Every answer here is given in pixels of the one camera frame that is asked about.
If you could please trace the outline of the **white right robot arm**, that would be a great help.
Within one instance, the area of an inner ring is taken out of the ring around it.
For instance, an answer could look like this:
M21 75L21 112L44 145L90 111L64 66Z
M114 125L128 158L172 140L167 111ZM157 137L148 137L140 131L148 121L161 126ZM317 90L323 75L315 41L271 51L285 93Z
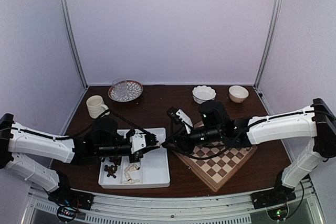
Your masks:
M219 101L206 101L198 112L203 126L195 127L188 116L174 107L167 111L171 125L182 129L163 143L163 147L192 157L194 148L212 142L222 142L224 149L245 148L284 138L309 137L304 151L278 174L274 188L269 192L272 203L279 204L289 196L299 182L321 162L335 157L335 116L318 98L301 110L272 115L232 120Z

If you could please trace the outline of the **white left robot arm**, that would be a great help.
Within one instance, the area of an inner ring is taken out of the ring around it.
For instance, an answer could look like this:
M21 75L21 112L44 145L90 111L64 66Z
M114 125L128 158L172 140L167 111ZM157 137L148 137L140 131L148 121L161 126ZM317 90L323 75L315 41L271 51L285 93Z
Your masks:
M55 194L64 205L76 197L65 174L47 169L28 157L28 154L49 157L66 164L86 166L103 157L127 156L137 162L149 147L149 132L129 130L126 136L117 133L117 123L109 118L93 122L91 131L82 137L57 136L36 132L14 122L14 116L1 117L1 168L13 169L25 180L38 184Z

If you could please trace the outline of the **dark chess pieces pile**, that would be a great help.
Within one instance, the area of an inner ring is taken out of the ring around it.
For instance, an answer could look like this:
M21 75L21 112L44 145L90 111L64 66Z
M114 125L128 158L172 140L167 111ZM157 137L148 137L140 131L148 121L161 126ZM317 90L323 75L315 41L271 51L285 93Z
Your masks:
M118 171L118 167L121 165L122 158L121 157L110 157L109 162L111 165L105 165L104 171L107 172L107 177L112 176L116 178L116 172Z

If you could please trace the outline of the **light chess pieces pile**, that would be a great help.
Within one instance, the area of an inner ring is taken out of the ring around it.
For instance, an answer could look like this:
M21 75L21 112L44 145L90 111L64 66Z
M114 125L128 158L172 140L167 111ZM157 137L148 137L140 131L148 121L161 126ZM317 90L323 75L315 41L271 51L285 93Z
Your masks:
M140 166L137 164L129 164L125 169L124 169L124 179L123 183L124 184L135 184L139 183L140 179L132 177L132 173L138 172L140 170Z

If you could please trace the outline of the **wooden chess board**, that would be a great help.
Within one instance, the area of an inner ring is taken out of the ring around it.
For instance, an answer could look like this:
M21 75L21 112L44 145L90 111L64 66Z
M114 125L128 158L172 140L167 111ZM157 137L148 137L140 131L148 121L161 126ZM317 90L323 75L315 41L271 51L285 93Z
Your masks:
M211 148L196 146L192 155L199 157L199 160L189 158L180 153L175 154L214 192L219 191L257 150L256 146L231 148L218 155L223 150L222 147L217 147L218 144L218 142L214 143Z

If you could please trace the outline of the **white plastic tray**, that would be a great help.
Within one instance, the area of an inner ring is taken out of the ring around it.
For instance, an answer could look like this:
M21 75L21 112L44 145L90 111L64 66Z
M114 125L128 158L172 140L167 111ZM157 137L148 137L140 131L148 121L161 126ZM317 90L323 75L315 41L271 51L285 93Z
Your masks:
M167 150L157 148L146 154L137 163L130 163L129 158L121 158L114 176L108 176L105 166L113 163L108 158L100 164L98 184L104 189L143 189L163 188L170 185L169 161Z

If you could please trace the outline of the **cream ceramic mug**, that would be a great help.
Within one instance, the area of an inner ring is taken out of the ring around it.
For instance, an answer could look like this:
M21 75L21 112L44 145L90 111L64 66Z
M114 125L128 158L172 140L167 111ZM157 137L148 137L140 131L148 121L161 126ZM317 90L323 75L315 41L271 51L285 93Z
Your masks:
M86 106L91 118L96 119L109 108L99 95L93 95L86 100Z

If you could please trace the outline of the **clear drinking glass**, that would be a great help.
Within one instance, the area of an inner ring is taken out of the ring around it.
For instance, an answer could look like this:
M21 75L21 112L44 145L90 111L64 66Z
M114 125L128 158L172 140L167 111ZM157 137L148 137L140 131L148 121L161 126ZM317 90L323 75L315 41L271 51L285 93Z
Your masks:
M127 80L125 78L117 78L112 82L115 95L124 97L127 93Z

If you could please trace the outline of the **white scalloped bowl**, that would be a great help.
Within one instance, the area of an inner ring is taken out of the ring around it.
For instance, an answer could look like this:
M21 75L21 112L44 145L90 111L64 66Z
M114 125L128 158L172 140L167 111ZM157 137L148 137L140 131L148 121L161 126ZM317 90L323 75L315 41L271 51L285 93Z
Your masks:
M192 90L193 100L197 104L202 104L205 101L214 100L217 93L209 86L196 86Z

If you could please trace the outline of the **patterned brown plate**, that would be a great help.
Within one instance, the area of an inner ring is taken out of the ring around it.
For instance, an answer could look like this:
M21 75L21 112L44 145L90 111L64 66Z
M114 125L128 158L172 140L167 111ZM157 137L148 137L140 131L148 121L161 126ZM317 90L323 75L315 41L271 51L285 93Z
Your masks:
M115 102L130 102L140 97L143 92L143 86L137 81L127 80L127 93L124 97L118 97L115 95L113 86L108 91L108 96Z

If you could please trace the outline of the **cream round bowl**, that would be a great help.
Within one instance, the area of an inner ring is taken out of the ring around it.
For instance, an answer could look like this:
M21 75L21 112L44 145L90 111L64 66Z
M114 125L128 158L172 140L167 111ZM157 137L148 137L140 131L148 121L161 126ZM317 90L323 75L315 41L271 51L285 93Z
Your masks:
M242 86L229 87L229 98L235 103L243 103L249 96L249 91Z

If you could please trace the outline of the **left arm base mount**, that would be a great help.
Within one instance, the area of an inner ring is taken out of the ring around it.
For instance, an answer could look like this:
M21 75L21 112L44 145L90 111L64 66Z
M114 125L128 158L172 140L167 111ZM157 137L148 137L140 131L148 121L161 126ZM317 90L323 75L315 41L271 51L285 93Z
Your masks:
M69 193L48 192L47 194L50 201L75 210L90 210L94 198L93 194L76 190L71 190Z

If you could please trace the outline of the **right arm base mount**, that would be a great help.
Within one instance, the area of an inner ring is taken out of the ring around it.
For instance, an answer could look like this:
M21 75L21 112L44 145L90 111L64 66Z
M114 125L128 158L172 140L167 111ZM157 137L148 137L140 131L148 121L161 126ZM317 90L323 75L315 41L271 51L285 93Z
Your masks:
M288 201L295 200L296 195L294 192L286 194L283 191L275 192L273 190L259 191L252 193L251 200L254 209L268 208L275 205L285 204Z

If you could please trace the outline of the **left aluminium frame post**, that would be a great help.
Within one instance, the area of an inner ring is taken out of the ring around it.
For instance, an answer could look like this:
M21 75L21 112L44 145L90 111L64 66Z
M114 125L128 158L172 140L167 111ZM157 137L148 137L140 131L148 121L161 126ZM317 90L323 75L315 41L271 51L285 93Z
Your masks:
M74 60L75 69L78 73L82 87L86 90L88 88L88 84L87 84L86 77L85 77L82 64L79 58L79 54L78 54L78 49L77 49L77 45L76 45L76 41L74 37L74 31L73 31L71 20L70 20L68 3L67 3L67 0L60 0L60 3L61 3L63 19L65 23L65 28L66 28L66 35L67 35L67 39L69 42L71 55Z

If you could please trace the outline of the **aluminium frame post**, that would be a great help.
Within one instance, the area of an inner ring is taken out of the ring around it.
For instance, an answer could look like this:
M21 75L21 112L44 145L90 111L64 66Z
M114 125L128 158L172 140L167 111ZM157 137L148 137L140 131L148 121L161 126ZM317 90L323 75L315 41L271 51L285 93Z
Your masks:
M254 82L254 88L256 90L260 89L262 77L264 75L264 72L266 70L266 65L267 61L271 52L272 48L272 43L274 41L274 36L276 33L276 26L277 22L280 17L280 12L281 12L281 7L282 7L283 0L274 0L273 7L272 7L272 12L271 12L271 18L270 18L270 23L269 23L269 28L266 36L266 42L264 45L259 69L257 72L257 76Z
M71 20L70 20L68 3L67 3L67 0L60 0L60 3L61 3L63 19L65 23L65 28L66 28L66 35L67 35L67 39L69 42L71 55L74 60L75 69L78 73L82 87L86 90L88 88L88 84L87 84L86 77L85 77L82 64L79 58L79 54L78 54L78 49L77 49L77 45L76 45L76 41L74 37L74 31L73 31Z

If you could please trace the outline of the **right aluminium frame post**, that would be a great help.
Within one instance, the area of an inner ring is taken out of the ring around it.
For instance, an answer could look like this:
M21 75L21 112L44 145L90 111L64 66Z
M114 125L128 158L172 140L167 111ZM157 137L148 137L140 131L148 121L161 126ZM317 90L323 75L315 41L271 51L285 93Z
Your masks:
M271 18L270 18L270 23L269 23L269 28L266 36L266 42L264 45L259 69L257 72L257 76L254 82L254 88L256 90L260 89L262 77L264 75L264 72L266 70L266 65L267 61L271 52L272 48L272 43L274 41L274 36L276 33L276 26L277 22L280 17L280 12L281 12L281 7L282 7L283 0L274 0L273 7L272 7L272 12L271 12Z

